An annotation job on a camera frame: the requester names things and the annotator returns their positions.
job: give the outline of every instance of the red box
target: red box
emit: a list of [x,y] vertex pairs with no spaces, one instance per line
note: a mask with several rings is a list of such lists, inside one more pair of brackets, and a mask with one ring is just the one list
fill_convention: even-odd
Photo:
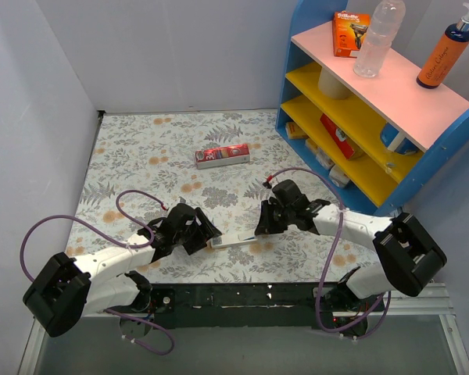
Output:
[[327,129],[336,145],[342,151],[345,158],[350,160],[363,154],[363,150],[356,143],[351,141],[345,133],[335,125],[335,123],[323,114],[320,118],[321,123]]
[[196,166],[199,170],[212,166],[229,166],[250,161],[249,146],[243,145],[210,148],[195,153]]

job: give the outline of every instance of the yellow shelf board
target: yellow shelf board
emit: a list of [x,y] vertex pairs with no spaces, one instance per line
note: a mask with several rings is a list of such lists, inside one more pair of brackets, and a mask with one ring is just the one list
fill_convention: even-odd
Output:
[[397,184],[368,155],[347,160],[320,121],[322,112],[304,95],[281,108],[339,165],[351,181],[377,206],[384,203]]
[[287,79],[344,133],[360,146],[388,175],[401,182],[423,155],[389,152],[381,142],[386,121],[356,95],[343,100],[331,99],[318,89],[321,66],[312,62],[287,73]]

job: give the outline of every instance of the plastic bottle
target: plastic bottle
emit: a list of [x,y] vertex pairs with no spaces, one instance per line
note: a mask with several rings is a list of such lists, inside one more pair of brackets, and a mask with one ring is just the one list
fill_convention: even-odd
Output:
[[437,88],[469,45],[469,12],[448,26],[417,77],[423,88]]
[[378,75],[404,16],[403,0],[383,0],[377,5],[354,64],[354,73],[367,78]]

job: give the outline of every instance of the clear plastic bottle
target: clear plastic bottle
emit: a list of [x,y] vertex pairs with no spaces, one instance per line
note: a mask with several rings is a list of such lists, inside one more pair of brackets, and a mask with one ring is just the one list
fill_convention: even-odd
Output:
[[377,5],[354,64],[354,73],[367,78],[378,75],[404,16],[403,0],[382,0]]

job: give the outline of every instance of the shelf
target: shelf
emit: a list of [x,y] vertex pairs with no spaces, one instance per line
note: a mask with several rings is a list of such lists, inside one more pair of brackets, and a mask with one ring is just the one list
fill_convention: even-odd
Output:
[[385,120],[355,95],[344,100],[330,99],[318,89],[321,66],[316,62],[287,73],[287,79],[314,105],[356,142],[396,182],[412,170],[423,155],[400,155],[387,151],[380,139]]
[[396,188],[396,182],[367,155],[347,160],[320,122],[322,112],[305,96],[282,103],[281,108],[338,164],[351,181],[378,207]]
[[[330,178],[328,178],[328,171],[321,166],[316,160],[315,155],[305,146],[306,141],[304,139],[289,139],[285,127],[278,128],[277,132],[288,142],[295,152],[299,154],[310,169],[331,183]],[[349,184],[344,189],[338,188],[337,191],[341,195],[345,206],[353,211],[373,215],[377,210],[377,207],[355,184]]]
[[293,36],[292,42],[423,151],[469,109],[466,99],[443,84],[433,90],[419,86],[421,69],[392,49],[377,77],[357,76],[355,59],[332,53],[331,22]]

